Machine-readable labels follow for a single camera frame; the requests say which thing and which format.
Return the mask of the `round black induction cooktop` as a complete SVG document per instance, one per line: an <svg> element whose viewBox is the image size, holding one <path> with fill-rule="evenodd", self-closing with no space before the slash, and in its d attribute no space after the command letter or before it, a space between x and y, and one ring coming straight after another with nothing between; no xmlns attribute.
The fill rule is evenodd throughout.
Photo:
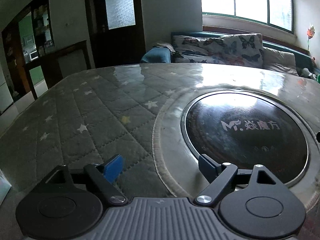
<svg viewBox="0 0 320 240"><path fill-rule="evenodd" d="M287 186L307 171L310 154L302 125L281 103L250 92L222 90L189 102L181 117L183 138L199 157L250 170L266 166Z"/></svg>

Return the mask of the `dark wooden side table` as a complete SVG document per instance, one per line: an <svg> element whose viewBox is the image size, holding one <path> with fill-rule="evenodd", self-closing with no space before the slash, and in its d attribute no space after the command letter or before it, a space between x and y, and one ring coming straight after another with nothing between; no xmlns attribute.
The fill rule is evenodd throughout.
<svg viewBox="0 0 320 240"><path fill-rule="evenodd" d="M31 93L35 100L38 99L39 96L36 93L35 85L33 84L30 70L41 66L47 87L52 88L54 85L56 85L63 79L63 74L59 65L59 59L77 51L81 51L84 55L86 70L92 69L86 40L76 42L74 44L68 45L44 56L38 57L37 59L29 63L26 63L23 66L30 86Z"/></svg>

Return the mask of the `white refrigerator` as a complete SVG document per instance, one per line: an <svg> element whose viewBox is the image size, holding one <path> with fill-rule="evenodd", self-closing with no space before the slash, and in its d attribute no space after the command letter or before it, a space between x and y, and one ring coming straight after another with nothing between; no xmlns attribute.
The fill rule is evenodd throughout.
<svg viewBox="0 0 320 240"><path fill-rule="evenodd" d="M0 112L4 113L13 103L13 99L5 81L2 67L0 67Z"/></svg>

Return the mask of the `beige plain cushion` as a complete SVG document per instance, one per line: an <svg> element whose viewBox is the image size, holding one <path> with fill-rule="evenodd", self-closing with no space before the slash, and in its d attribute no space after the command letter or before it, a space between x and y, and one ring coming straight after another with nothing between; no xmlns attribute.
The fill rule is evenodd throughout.
<svg viewBox="0 0 320 240"><path fill-rule="evenodd" d="M293 53L264 47L263 68L275 72L298 76Z"/></svg>

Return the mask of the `butterfly print pillow upright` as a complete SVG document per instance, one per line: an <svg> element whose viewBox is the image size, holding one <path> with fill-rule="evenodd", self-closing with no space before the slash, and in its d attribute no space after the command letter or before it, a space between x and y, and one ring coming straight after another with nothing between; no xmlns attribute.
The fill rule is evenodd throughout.
<svg viewBox="0 0 320 240"><path fill-rule="evenodd" d="M223 41L223 59L237 66L262 68L264 60L263 36L239 34L220 36Z"/></svg>

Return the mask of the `butterfly print pillow lying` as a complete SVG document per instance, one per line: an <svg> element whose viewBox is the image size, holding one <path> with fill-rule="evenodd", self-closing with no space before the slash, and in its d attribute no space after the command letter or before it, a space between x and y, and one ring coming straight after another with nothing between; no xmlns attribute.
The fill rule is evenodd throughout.
<svg viewBox="0 0 320 240"><path fill-rule="evenodd" d="M184 35L172 37L174 63L236 64L243 60L237 54L237 43L227 44L222 38L197 38Z"/></svg>

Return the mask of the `blue folded blanket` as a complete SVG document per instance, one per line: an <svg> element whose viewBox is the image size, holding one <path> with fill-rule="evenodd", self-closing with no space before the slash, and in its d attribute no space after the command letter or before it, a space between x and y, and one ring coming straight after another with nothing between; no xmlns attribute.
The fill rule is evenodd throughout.
<svg viewBox="0 0 320 240"><path fill-rule="evenodd" d="M171 51L166 47L153 47L142 57L140 63L171 63Z"/></svg>

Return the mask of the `blue bench sofa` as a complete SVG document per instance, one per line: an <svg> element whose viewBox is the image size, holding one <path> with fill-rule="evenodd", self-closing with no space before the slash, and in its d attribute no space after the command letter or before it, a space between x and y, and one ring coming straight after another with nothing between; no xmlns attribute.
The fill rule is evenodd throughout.
<svg viewBox="0 0 320 240"><path fill-rule="evenodd" d="M211 63L272 70L316 80L319 69L309 55L279 49L263 41L261 34L182 35L158 42L141 63Z"/></svg>

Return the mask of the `dark door with glass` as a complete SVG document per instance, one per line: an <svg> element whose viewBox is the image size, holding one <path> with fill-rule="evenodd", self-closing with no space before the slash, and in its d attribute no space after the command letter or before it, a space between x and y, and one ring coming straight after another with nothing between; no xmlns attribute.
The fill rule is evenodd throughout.
<svg viewBox="0 0 320 240"><path fill-rule="evenodd" d="M145 54L141 0L85 0L95 67L139 63Z"/></svg>

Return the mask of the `red flower decoration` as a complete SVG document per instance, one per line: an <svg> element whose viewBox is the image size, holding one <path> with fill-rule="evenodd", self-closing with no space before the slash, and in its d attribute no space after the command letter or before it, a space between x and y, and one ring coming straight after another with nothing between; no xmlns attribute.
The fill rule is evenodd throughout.
<svg viewBox="0 0 320 240"><path fill-rule="evenodd" d="M315 28L314 28L314 25L313 24L310 24L310 26L308 27L307 29L307 45L308 45L308 50L310 49L310 40L314 37L315 35Z"/></svg>

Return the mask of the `green framed window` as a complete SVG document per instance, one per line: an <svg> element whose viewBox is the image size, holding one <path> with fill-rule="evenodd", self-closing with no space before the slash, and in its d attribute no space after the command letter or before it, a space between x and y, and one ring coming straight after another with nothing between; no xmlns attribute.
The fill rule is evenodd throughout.
<svg viewBox="0 0 320 240"><path fill-rule="evenodd" d="M293 0L201 0L204 15L249 20L293 33Z"/></svg>

